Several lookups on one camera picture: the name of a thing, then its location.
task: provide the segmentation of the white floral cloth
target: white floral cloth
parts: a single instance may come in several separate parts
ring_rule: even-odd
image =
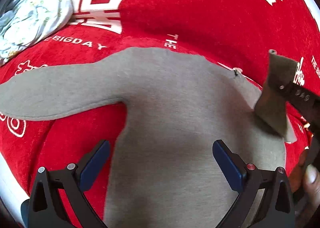
[[[72,13],[71,0],[12,0],[0,18],[0,66],[62,28]]]

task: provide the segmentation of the red fabric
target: red fabric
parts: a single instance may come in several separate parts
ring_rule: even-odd
[[[99,2],[111,1],[91,1],[92,4]],[[75,8],[78,14],[88,13],[79,7]],[[239,67],[244,75],[262,86],[267,75],[268,50],[272,48],[297,61],[303,57],[299,71],[304,74],[304,87],[320,94],[317,66],[314,68],[312,64],[313,56],[320,63],[319,30],[303,0],[276,0],[272,5],[266,0],[122,0],[117,10],[108,12],[120,13],[120,17],[112,15],[110,20],[120,20],[121,33],[80,24],[67,25],[0,68],[0,83],[25,69],[92,63],[127,47],[163,47],[200,54],[230,68]],[[176,49],[165,43],[175,44]],[[99,44],[106,47],[98,49]],[[0,115],[3,120],[0,150],[20,185],[30,193],[40,166],[49,170],[63,168],[78,161],[100,139],[109,140],[113,146],[124,126],[125,115],[125,106],[118,104],[55,121],[27,121],[22,137],[18,136],[23,133],[24,122],[19,121],[14,135],[10,127],[12,130],[12,126],[17,126],[17,120],[11,122]],[[308,145],[308,136],[300,129],[303,127],[300,116],[290,111],[289,118],[299,140],[285,145],[288,173]],[[100,217],[109,164],[87,193]]]

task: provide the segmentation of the red screw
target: red screw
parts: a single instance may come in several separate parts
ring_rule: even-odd
[[[252,170],[255,170],[256,166],[252,163],[248,163],[247,168],[252,171]]]

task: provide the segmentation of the gray felt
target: gray felt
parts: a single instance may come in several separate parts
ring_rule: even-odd
[[[237,196],[212,157],[217,139],[259,168],[285,163],[282,138],[253,113],[259,89],[202,56],[129,48],[19,74],[0,93],[3,114],[28,120],[127,105],[106,197],[109,228],[215,227]]]

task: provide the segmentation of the finger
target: finger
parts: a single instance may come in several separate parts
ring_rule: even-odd
[[[310,203],[314,209],[320,205],[320,173],[309,165],[303,177],[303,187],[309,196]]]
[[[292,170],[292,172],[289,175],[289,183],[290,183],[292,192],[296,192],[298,188],[301,186],[301,182],[303,178],[302,167],[306,161],[307,154],[308,154],[307,149],[301,153],[298,164],[295,166],[295,168]]]

